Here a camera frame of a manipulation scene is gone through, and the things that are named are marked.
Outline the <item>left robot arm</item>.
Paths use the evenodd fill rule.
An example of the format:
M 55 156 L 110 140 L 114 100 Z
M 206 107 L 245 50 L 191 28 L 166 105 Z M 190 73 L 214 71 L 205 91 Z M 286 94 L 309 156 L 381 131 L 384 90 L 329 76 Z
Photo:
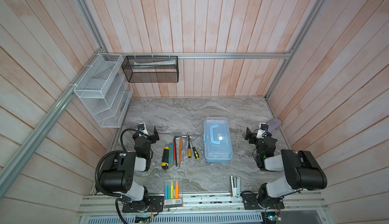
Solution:
M 123 135 L 134 132 L 134 152 L 127 151 Z M 139 124 L 137 129 L 127 128 L 120 135 L 122 150 L 114 150 L 105 154 L 95 169 L 96 191 L 104 195 L 116 197 L 124 206 L 132 207 L 138 212 L 151 210 L 149 192 L 145 186 L 134 180 L 135 172 L 150 169 L 153 158 L 152 144 L 159 141 L 156 128 L 150 135 L 145 124 Z

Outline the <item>blue plastic tool box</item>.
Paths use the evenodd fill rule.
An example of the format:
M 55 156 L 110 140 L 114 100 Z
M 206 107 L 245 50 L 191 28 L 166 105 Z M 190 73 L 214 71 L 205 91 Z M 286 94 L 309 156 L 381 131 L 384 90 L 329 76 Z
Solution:
M 208 163 L 227 163 L 232 160 L 233 147 L 227 118 L 207 117 L 203 139 Z

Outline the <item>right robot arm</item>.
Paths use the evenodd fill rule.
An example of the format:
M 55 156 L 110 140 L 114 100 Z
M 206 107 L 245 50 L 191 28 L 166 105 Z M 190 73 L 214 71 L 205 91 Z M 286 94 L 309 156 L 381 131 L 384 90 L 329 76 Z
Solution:
M 275 155 L 277 140 L 272 137 L 267 124 L 253 132 L 247 128 L 245 140 L 255 145 L 253 158 L 260 170 L 284 173 L 279 179 L 262 184 L 257 194 L 241 192 L 246 210 L 282 208 L 282 201 L 288 195 L 327 187 L 327 177 L 311 152 L 283 149 L 281 154 Z

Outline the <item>large black yellow screwdriver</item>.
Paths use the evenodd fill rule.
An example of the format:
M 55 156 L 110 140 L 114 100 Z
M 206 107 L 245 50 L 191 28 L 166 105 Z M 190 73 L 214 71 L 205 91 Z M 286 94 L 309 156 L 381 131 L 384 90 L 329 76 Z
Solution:
M 166 146 L 162 156 L 162 169 L 167 170 L 169 168 L 169 147 Z

